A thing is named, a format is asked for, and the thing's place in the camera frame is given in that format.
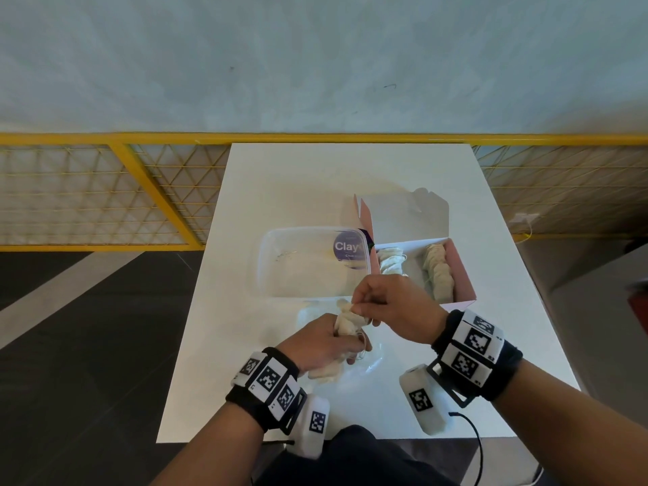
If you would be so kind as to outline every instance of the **wall outlet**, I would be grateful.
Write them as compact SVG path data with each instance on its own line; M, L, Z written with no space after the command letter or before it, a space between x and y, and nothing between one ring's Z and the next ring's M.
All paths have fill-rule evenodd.
M540 216L540 213L515 213L509 223L532 223Z

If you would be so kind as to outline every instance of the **white tracking device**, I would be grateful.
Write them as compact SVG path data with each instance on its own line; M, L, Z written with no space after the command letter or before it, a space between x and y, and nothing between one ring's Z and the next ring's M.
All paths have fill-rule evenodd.
M330 415L330 403L328 399L308 394L306 404L301 409L299 417L288 436L288 440L294 441L293 445L287 445L286 450L291 454L307 459L317 459L322 453L328 416Z
M448 395L427 372L427 365L410 368L399 378L401 389L409 402L421 430L436 435L449 426Z

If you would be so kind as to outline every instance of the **pink box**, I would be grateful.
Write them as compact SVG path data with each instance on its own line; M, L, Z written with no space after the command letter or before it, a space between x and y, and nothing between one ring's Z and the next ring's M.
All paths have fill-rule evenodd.
M354 196L358 217L375 243L370 253L371 273L379 273L376 250L400 247L407 260L403 273L432 294L427 271L423 269L426 248L443 244L446 262L454 278L454 302L442 304L445 310L465 310L477 297L463 266L457 247L449 238L449 206L427 189Z

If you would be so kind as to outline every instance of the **tabletop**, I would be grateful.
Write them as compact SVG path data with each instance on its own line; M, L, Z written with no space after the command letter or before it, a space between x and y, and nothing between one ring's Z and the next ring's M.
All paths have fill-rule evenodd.
M528 360L577 388L469 145L234 144L229 155L158 442L191 440L222 406L247 357L278 344L314 313L306 301L257 294L263 235L282 227L360 226L354 194L425 187L447 200L450 238L477 295L470 308L502 328ZM402 340L385 324L369 327L368 334L377 348L368 363L315 389L330 400L327 438L352 424L379 439L427 438L399 376L432 361L434 352ZM302 382L306 390L314 385L304 377ZM475 400L464 412L482 437L514 436L485 400ZM474 437L467 423L456 421L436 437ZM285 438L278 430L264 437Z

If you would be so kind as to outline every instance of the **purple sticker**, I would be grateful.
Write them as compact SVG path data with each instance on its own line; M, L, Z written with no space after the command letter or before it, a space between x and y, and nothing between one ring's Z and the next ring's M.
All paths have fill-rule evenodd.
M333 244L333 253L338 261L363 261L365 253L362 238L351 230L340 232Z

